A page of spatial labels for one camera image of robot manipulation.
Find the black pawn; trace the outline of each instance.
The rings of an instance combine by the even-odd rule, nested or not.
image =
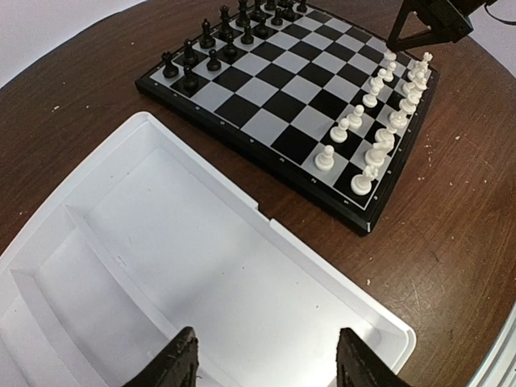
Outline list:
[[[308,8],[306,8],[306,0],[301,0],[299,2],[298,8],[296,8],[298,12],[305,13],[308,11]]]
[[[258,24],[255,28],[255,34],[259,38],[265,39],[268,37],[268,28],[265,25],[266,18],[264,16],[260,19],[260,24]]]
[[[296,13],[293,11],[293,1],[290,0],[288,6],[283,11],[283,17],[287,20],[294,19],[296,17]]]
[[[265,3],[265,10],[275,10],[276,9],[276,0],[267,0]]]
[[[240,38],[242,44],[253,44],[255,41],[255,37],[252,35],[251,26],[246,26],[243,29],[242,38]]]
[[[221,40],[226,40],[227,36],[233,33],[233,28],[229,25],[229,6],[220,7],[220,29],[218,30],[218,37]]]
[[[265,16],[265,12],[261,9],[261,0],[255,0],[255,7],[252,10],[251,15],[256,20],[260,20],[262,16]]]
[[[220,60],[217,58],[217,52],[215,50],[210,50],[210,60],[208,61],[208,64],[206,67],[208,68],[208,71],[218,71],[222,67],[222,64],[220,63]]]
[[[226,46],[224,46],[224,55],[228,58],[234,58],[238,51],[236,51],[235,44],[233,43],[233,34],[229,34],[226,40]]]
[[[271,20],[271,24],[273,26],[280,26],[281,24],[283,24],[283,17],[281,15],[281,12],[282,12],[282,10],[280,8],[276,9],[276,12],[274,13],[274,17]]]
[[[174,78],[179,74],[179,68],[172,63],[173,55],[170,52],[164,52],[161,59],[164,62],[163,76],[165,78]]]
[[[202,22],[202,36],[199,40],[201,48],[212,48],[215,46],[215,38],[211,36],[210,29],[210,22],[208,22],[208,19],[204,19],[204,22]]]
[[[183,87],[185,90],[192,91],[199,87],[199,78],[192,71],[190,66],[185,66],[185,79],[183,79]]]
[[[246,27],[250,25],[248,17],[248,0],[239,0],[239,17],[235,21],[239,27]]]
[[[192,46],[192,41],[190,39],[187,39],[187,40],[185,40],[185,51],[184,51],[183,64],[194,67],[197,63],[199,63],[199,56],[194,51],[194,47]]]

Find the chess set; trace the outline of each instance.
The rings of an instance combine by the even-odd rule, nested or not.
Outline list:
[[[267,0],[136,81],[140,92],[223,140],[361,235],[377,224],[439,81],[406,52],[315,6]]]

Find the white wall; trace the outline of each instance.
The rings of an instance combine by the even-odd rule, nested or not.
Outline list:
[[[142,1],[0,0],[0,88],[79,31]],[[490,9],[516,20],[516,0],[498,0]],[[496,22],[484,9],[472,15],[472,22],[473,39],[516,76],[516,27]]]

